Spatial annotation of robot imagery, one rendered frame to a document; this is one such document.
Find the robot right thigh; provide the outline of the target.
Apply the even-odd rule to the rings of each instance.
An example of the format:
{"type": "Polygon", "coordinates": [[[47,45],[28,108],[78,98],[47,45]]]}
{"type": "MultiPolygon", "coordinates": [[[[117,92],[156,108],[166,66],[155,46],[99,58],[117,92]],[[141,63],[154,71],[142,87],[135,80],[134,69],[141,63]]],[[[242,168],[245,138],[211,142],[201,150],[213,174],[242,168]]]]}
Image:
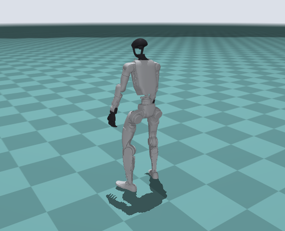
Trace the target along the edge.
{"type": "Polygon", "coordinates": [[[148,130],[149,130],[149,138],[148,138],[148,145],[155,147],[156,146],[156,133],[157,127],[159,124],[159,118],[162,116],[162,112],[158,107],[155,107],[155,115],[147,118],[148,122],[148,130]]]}

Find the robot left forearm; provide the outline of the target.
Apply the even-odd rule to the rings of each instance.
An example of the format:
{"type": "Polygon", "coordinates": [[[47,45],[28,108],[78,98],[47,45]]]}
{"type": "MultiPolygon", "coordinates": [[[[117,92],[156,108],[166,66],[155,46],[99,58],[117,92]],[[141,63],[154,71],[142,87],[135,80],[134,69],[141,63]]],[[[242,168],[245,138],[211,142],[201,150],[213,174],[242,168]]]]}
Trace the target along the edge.
{"type": "Polygon", "coordinates": [[[120,92],[121,92],[121,85],[117,84],[115,94],[114,94],[115,96],[113,98],[112,105],[110,107],[110,111],[112,112],[114,112],[115,108],[118,108],[119,106],[119,102],[123,96],[120,92]]]}

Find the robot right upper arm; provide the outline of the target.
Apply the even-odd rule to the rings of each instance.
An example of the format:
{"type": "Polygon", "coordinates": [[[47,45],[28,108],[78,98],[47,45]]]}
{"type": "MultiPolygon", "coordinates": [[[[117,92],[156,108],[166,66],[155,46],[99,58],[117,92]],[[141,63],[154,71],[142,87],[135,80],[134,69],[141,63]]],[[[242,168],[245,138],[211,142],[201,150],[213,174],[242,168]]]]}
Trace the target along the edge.
{"type": "Polygon", "coordinates": [[[157,63],[157,62],[154,62],[155,63],[155,67],[156,67],[156,78],[157,78],[157,87],[158,87],[158,80],[159,80],[159,70],[161,68],[160,64],[157,63]]]}

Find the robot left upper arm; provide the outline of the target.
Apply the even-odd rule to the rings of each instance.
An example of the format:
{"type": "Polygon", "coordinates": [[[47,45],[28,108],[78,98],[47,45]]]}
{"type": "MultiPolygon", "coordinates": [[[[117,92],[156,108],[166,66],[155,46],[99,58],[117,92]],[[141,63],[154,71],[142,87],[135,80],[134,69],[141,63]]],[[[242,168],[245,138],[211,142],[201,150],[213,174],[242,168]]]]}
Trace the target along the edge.
{"type": "Polygon", "coordinates": [[[121,75],[121,83],[119,85],[121,85],[121,92],[124,92],[126,90],[126,85],[128,83],[129,77],[130,77],[130,73],[134,71],[135,68],[135,63],[125,63],[123,65],[123,71],[122,71],[122,75],[121,75]]]}

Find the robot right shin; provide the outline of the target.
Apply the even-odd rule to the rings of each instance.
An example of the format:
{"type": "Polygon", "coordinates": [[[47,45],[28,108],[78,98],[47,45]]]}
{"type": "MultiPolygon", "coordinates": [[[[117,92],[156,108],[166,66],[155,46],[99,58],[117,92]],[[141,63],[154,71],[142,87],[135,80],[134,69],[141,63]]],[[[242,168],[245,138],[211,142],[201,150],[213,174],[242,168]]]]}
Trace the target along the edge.
{"type": "Polygon", "coordinates": [[[156,172],[156,163],[157,163],[157,158],[158,158],[158,139],[157,137],[156,139],[156,146],[152,147],[149,146],[149,154],[150,154],[150,158],[151,158],[151,164],[152,164],[152,172],[156,172]]]}

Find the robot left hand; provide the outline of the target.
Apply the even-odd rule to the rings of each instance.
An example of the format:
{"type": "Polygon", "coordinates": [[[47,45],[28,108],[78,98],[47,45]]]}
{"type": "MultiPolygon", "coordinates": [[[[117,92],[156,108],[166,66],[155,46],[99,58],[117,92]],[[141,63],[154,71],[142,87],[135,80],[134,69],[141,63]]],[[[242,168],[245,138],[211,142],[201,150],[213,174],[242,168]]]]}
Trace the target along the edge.
{"type": "Polygon", "coordinates": [[[115,114],[117,113],[117,108],[115,108],[114,112],[110,111],[110,114],[107,118],[108,120],[108,124],[112,127],[117,127],[116,124],[115,124],[115,120],[116,120],[116,117],[115,117],[115,114]]]}

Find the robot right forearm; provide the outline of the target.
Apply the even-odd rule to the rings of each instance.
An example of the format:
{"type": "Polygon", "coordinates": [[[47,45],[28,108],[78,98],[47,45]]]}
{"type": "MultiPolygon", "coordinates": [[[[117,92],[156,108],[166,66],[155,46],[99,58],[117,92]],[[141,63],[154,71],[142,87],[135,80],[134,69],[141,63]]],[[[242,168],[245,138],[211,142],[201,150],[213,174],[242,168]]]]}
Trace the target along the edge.
{"type": "Polygon", "coordinates": [[[151,98],[152,102],[153,102],[153,100],[155,100],[155,98],[156,98],[156,93],[157,93],[157,91],[158,91],[158,87],[156,88],[155,93],[152,93],[152,94],[149,95],[149,97],[151,98]]]}

